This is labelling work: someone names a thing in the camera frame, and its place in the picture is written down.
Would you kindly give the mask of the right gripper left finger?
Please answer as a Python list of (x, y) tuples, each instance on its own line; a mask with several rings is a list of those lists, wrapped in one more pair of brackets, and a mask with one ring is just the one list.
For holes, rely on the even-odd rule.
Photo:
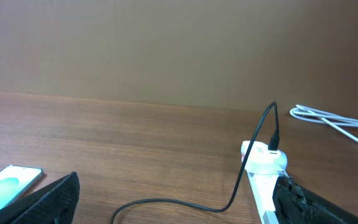
[(80, 195), (76, 172), (0, 210), (0, 224), (71, 224)]

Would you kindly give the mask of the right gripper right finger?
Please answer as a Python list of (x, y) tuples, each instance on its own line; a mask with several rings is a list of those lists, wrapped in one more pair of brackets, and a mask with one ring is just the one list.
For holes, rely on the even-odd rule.
[(358, 224), (358, 216), (285, 175), (278, 177), (272, 199), (279, 224)]

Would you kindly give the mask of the turquoise screen smartphone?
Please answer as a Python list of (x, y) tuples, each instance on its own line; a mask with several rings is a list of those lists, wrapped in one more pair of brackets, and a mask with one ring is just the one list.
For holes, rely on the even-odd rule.
[(20, 198), (38, 180), (43, 170), (9, 165), (0, 171), (0, 210)]

